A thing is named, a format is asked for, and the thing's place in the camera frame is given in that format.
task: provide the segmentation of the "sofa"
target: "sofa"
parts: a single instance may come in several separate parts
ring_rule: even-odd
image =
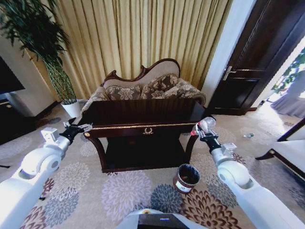
[[[174,59],[162,59],[149,68],[141,66],[138,77],[126,80],[112,71],[91,95],[81,113],[94,101],[130,99],[193,98],[204,106],[205,94],[180,78],[180,66]]]

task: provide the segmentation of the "television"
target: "television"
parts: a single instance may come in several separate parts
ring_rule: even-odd
[[[0,94],[25,89],[0,56]]]

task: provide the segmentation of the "floral cushion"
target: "floral cushion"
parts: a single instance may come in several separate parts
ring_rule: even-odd
[[[163,99],[179,98],[183,93],[185,93],[185,90],[183,88],[175,86],[172,87],[170,90],[164,92],[162,94],[162,98]]]
[[[154,99],[176,86],[178,76],[174,73],[159,76],[146,84],[141,93],[141,99]]]
[[[141,87],[139,85],[133,87],[109,86],[106,94],[111,100],[132,100],[140,99]]]
[[[107,96],[105,89],[103,87],[99,87],[90,97],[90,99],[86,102],[85,106],[82,108],[81,113],[88,110],[89,106],[94,101],[107,101],[109,97]]]
[[[192,86],[189,82],[179,79],[177,87],[184,90],[184,93],[181,94],[179,98],[194,98],[197,99],[202,106],[205,104],[205,94]]]

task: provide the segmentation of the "floor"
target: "floor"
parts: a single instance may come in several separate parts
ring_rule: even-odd
[[[299,119],[278,115],[267,103],[244,116],[216,115],[215,118],[214,130],[220,142],[233,142],[238,147],[235,160],[245,164],[262,186],[274,192],[305,222],[305,182],[276,158],[254,159],[266,153]],[[29,151],[43,145],[41,129],[50,126],[62,132],[62,121],[68,119],[59,105],[37,122],[41,127],[36,131],[1,145],[0,165],[11,168],[0,168],[0,182],[13,174]],[[254,136],[243,137],[249,133]],[[188,135],[180,137],[184,147],[188,138]],[[101,140],[106,147],[107,140]],[[22,228],[112,229],[130,212],[146,207],[179,212],[208,228],[254,228],[230,189],[218,179],[204,143],[195,143],[191,164],[199,170],[201,181],[190,194],[182,195],[173,188],[176,168],[102,173],[95,148],[78,135],[57,173],[44,185],[46,199],[37,202]]]

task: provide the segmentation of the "gold curtain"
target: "gold curtain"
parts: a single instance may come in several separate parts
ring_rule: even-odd
[[[181,77],[201,89],[231,3],[60,0],[56,20],[70,40],[64,69],[77,98],[89,98],[113,70],[131,79],[162,58],[176,59]]]

